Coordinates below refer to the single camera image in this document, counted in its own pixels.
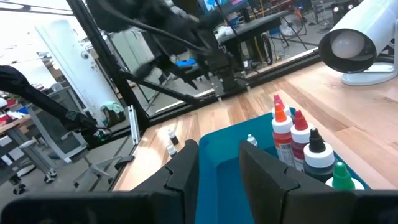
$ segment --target green paint bottle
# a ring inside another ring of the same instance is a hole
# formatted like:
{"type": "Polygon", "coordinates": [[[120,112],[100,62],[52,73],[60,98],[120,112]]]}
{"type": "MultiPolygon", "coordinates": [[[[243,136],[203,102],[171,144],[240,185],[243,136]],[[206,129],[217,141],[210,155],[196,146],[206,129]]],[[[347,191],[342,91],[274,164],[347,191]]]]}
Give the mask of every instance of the green paint bottle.
{"type": "Polygon", "coordinates": [[[327,182],[327,185],[337,190],[364,190],[363,185],[351,177],[346,165],[343,162],[337,162],[333,171],[333,177],[327,182]]]}

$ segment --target red cap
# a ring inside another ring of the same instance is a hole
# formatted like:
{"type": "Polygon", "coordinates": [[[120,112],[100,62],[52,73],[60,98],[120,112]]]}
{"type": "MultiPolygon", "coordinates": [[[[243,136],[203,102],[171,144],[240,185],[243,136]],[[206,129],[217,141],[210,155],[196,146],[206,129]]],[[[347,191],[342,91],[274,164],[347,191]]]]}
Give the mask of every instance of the red cap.
{"type": "Polygon", "coordinates": [[[275,95],[274,95],[274,103],[275,103],[275,105],[276,105],[277,103],[280,104],[281,107],[282,107],[282,109],[283,109],[283,110],[285,109],[284,102],[282,102],[282,100],[281,100],[279,94],[275,94],[275,95]]]}
{"type": "Polygon", "coordinates": [[[300,110],[296,110],[294,114],[294,128],[298,131],[303,131],[308,128],[308,123],[300,110]]]}
{"type": "Polygon", "coordinates": [[[286,114],[280,104],[275,104],[275,120],[276,122],[284,122],[287,120],[286,114]]]}

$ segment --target bottle label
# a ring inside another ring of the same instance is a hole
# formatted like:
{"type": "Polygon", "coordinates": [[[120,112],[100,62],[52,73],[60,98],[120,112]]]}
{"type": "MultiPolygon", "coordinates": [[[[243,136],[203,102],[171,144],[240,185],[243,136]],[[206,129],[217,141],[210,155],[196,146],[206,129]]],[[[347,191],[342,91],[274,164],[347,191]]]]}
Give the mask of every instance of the bottle label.
{"type": "Polygon", "coordinates": [[[290,144],[279,144],[275,143],[276,151],[278,153],[279,160],[286,163],[289,166],[295,167],[293,163],[293,152],[290,144]]]}
{"type": "Polygon", "coordinates": [[[304,172],[304,160],[294,157],[294,165],[296,169],[300,172],[304,172]]]}

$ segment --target teal plastic bin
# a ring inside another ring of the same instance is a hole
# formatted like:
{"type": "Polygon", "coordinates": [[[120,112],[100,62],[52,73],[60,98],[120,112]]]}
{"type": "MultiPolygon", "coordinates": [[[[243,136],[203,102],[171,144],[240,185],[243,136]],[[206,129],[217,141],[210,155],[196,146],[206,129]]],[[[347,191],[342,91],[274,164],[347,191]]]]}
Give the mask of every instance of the teal plastic bin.
{"type": "MultiPolygon", "coordinates": [[[[195,223],[254,223],[239,171],[239,142],[252,134],[260,149],[278,157],[272,139],[272,115],[230,126],[199,140],[199,189],[195,223]]],[[[348,167],[352,177],[369,186],[348,167]]]]}

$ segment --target black cap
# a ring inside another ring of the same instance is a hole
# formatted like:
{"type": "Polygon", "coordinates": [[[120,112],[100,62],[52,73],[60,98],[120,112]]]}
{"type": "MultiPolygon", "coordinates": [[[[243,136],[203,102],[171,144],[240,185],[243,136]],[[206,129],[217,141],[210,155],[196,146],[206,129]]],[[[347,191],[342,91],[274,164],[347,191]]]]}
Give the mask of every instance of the black cap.
{"type": "Polygon", "coordinates": [[[322,136],[320,136],[317,128],[311,129],[310,135],[310,151],[314,153],[321,153],[326,149],[323,143],[322,136]]]}

